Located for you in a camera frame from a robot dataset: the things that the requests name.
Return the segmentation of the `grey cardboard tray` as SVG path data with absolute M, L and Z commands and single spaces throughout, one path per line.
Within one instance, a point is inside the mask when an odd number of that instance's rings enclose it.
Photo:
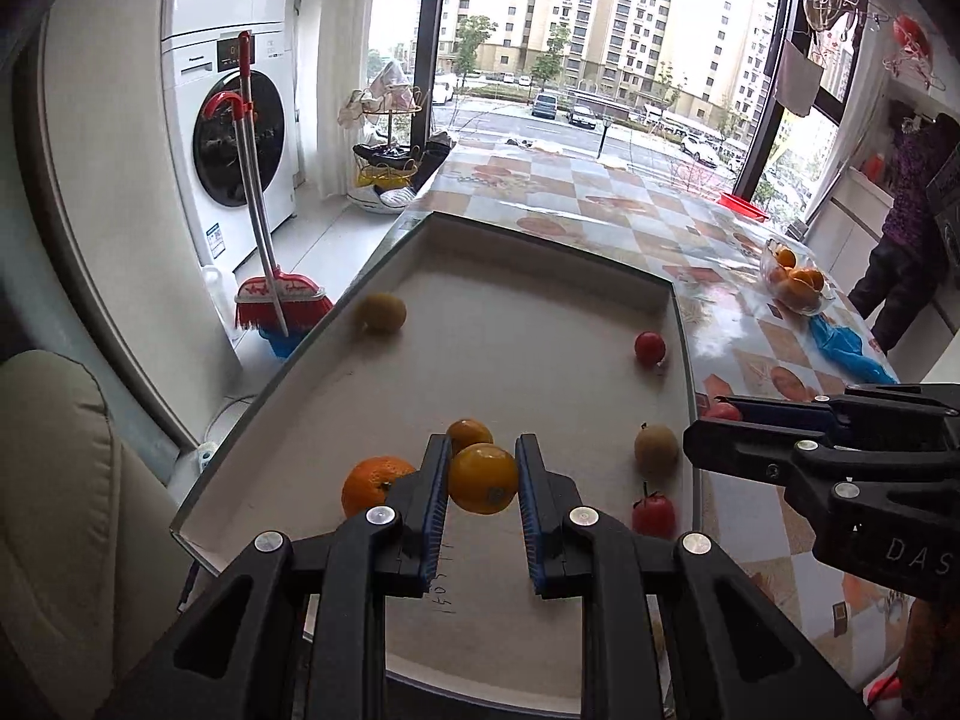
M 586 504 L 628 520 L 644 493 L 700 520 L 690 463 L 643 472 L 643 427 L 695 413 L 674 289 L 633 266 L 434 213 L 353 284 L 218 447 L 172 523 L 210 571 L 267 530 L 327 533 L 374 470 L 434 434 L 511 450 L 537 437 Z M 419 688 L 569 717 L 581 606 L 534 593 L 516 507 L 451 507 L 438 574 L 386 611 L 387 671 Z

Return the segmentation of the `white washing machine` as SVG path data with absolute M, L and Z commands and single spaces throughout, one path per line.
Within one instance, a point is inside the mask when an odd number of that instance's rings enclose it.
M 263 208 L 270 229 L 296 213 L 293 60 L 278 23 L 184 32 L 161 41 L 161 78 L 174 171 L 203 265 L 233 273 L 256 250 L 231 109 L 203 111 L 239 89 L 239 36 L 251 36 L 252 101 Z

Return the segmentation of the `brown longan fruit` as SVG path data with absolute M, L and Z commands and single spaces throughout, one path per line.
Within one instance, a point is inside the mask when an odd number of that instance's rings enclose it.
M 371 293 L 359 301 L 356 323 L 363 332 L 392 335 L 404 327 L 407 306 L 391 293 Z
M 635 437 L 638 472 L 650 478 L 667 478 L 675 473 L 680 447 L 674 431 L 660 422 L 643 422 Z

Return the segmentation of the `red basin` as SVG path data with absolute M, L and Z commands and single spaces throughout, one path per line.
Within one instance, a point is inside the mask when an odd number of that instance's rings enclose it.
M 721 195 L 719 195 L 718 203 L 746 220 L 756 221 L 757 223 L 765 223 L 765 221 L 768 220 L 768 215 L 766 215 L 765 211 L 753 203 L 741 199 L 739 195 L 722 192 Z

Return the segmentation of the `red handled broom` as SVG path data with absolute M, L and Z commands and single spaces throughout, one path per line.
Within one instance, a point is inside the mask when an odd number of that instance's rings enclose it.
M 202 109 L 204 119 L 228 109 L 235 131 L 239 177 L 262 273 L 245 278 L 235 297 L 235 325 L 266 337 L 301 340 L 331 312 L 332 301 L 311 278 L 281 270 L 275 259 L 260 183 L 256 148 L 256 105 L 252 96 L 252 34 L 238 36 L 239 89 L 215 94 Z

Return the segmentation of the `small red tomato far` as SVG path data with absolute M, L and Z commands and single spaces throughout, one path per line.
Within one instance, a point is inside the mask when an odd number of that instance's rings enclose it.
M 704 411 L 704 417 L 708 419 L 724 419 L 724 421 L 740 421 L 742 413 L 736 405 L 729 401 L 718 400 Z

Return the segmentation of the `person in dark clothes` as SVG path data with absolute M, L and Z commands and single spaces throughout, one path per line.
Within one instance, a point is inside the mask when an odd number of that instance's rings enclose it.
M 932 124 L 905 135 L 898 148 L 892 208 L 864 277 L 848 294 L 863 319 L 880 309 L 872 336 L 884 355 L 932 301 L 949 270 L 926 187 L 957 145 L 958 122 L 942 112 Z

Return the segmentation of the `white cabinet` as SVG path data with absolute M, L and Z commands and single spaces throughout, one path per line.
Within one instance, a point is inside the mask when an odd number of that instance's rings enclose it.
M 848 293 L 866 273 L 869 252 L 880 241 L 892 197 L 855 167 L 838 177 L 812 211 L 805 245 L 814 260 Z M 939 286 L 908 332 L 890 353 L 901 380 L 921 382 L 952 343 L 958 330 L 958 289 L 952 278 Z

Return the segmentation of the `blue rubber gloves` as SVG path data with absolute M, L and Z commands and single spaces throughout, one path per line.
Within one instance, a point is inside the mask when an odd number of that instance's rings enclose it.
M 822 314 L 812 316 L 807 320 L 807 325 L 818 351 L 828 361 L 848 372 L 857 382 L 877 385 L 895 383 L 895 379 L 885 371 L 880 362 L 864 355 L 861 337 L 851 328 L 833 325 Z

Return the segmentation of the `large orange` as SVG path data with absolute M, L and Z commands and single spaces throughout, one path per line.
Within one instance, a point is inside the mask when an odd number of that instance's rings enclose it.
M 408 461 L 390 455 L 361 460 L 342 484 L 340 502 L 343 515 L 352 518 L 371 507 L 384 504 L 398 478 L 415 472 L 415 466 Z

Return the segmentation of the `shoe rack with shoes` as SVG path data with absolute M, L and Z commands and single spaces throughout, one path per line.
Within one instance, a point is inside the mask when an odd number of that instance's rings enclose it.
M 423 109 L 421 103 L 423 93 L 391 59 L 342 104 L 337 124 L 359 133 L 352 146 L 355 183 L 347 190 L 347 199 L 359 210 L 402 215 L 454 148 L 446 132 L 423 143 L 412 140 L 413 119 Z

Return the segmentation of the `red cherry tomato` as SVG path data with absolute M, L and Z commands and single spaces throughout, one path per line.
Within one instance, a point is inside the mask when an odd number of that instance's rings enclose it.
M 667 343 L 658 332 L 644 330 L 635 338 L 636 361 L 644 369 L 656 369 L 667 358 Z

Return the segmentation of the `beige chair cushion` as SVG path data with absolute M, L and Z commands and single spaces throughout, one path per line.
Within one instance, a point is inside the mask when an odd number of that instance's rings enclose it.
M 89 718 L 176 616 L 176 504 L 81 364 L 2 366 L 2 652 L 59 718 Z

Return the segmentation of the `small yellow orange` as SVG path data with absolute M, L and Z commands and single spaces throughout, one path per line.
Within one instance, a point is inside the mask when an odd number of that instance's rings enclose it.
M 477 419 L 464 418 L 449 424 L 446 429 L 449 444 L 451 444 L 451 454 L 457 455 L 464 449 L 477 444 L 491 444 L 493 434 L 483 422 Z
M 506 509 L 519 489 L 517 461 L 493 444 L 473 444 L 452 457 L 448 493 L 460 509 L 478 515 Z

